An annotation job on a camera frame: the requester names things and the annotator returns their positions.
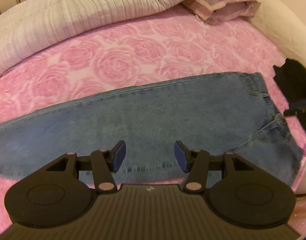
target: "blanket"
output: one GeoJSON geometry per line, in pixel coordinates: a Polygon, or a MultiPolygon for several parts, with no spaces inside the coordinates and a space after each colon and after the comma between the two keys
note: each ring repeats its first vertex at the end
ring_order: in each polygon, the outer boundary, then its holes
{"type": "Polygon", "coordinates": [[[0,75],[88,30],[156,14],[184,0],[27,0],[0,16],[0,75]]]}

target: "folded pink cloth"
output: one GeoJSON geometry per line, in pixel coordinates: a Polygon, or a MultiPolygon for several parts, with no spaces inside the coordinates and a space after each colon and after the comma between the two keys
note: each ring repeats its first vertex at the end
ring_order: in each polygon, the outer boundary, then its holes
{"type": "Polygon", "coordinates": [[[183,4],[211,25],[253,17],[261,5],[257,0],[185,0],[183,4]]]}

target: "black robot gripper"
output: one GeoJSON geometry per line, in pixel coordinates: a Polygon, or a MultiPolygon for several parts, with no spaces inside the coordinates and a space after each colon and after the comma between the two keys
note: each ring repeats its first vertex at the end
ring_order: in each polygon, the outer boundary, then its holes
{"type": "Polygon", "coordinates": [[[66,153],[8,190],[13,225],[0,240],[297,239],[286,224],[295,206],[286,184],[233,152],[211,156],[176,141],[174,154],[189,173],[183,189],[122,184],[117,190],[111,173],[125,158],[124,141],[90,156],[66,153]],[[78,180],[80,171],[92,171],[95,189],[78,180]],[[221,171],[222,180],[206,188],[209,171],[221,171]]]}

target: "denim fabric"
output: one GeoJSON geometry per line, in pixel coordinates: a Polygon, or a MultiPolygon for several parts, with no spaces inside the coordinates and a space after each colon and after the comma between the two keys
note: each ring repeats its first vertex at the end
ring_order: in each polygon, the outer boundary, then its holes
{"type": "MultiPolygon", "coordinates": [[[[89,155],[119,140],[127,153],[117,183],[183,177],[177,140],[212,155],[234,151],[288,185],[302,158],[261,75],[218,73],[108,91],[4,122],[0,175],[20,178],[63,153],[89,155]]],[[[92,183],[89,172],[80,179],[92,183]]]]}

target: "rose pattern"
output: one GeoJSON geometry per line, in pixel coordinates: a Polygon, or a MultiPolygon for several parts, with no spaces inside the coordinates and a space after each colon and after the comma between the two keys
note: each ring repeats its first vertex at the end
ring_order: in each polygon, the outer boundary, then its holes
{"type": "Polygon", "coordinates": [[[120,44],[131,46],[137,59],[142,63],[157,62],[166,54],[163,44],[150,38],[130,37],[123,39],[120,44]]]}
{"type": "Polygon", "coordinates": [[[140,63],[128,47],[100,51],[94,59],[94,74],[106,84],[132,86],[140,73],[140,63]]]}
{"type": "MultiPolygon", "coordinates": [[[[118,87],[223,71],[260,72],[271,98],[282,112],[288,105],[273,80],[272,63],[283,60],[277,48],[248,22],[237,19],[209,26],[177,6],[144,20],[92,30],[23,60],[0,77],[0,122],[118,87]],[[166,49],[170,51],[162,53],[157,49],[154,52],[154,48],[141,51],[139,48],[141,53],[136,54],[133,42],[132,45],[121,43],[127,38],[147,39],[144,44],[153,42],[155,49],[157,46],[165,48],[163,41],[167,40],[170,47],[166,49]],[[88,42],[101,46],[91,53],[88,42]],[[206,60],[202,64],[195,63],[201,62],[200,53],[175,49],[173,44],[178,42],[187,42],[190,48],[197,46],[199,51],[202,48],[206,60]],[[72,46],[82,47],[85,57],[73,60],[69,53],[64,55],[72,46]],[[257,53],[260,53],[258,58],[254,56],[257,53]]],[[[306,134],[297,119],[289,118],[287,122],[298,145],[304,147],[306,134]]],[[[2,203],[5,192],[14,183],[0,178],[0,233],[11,224],[2,203]]]]}

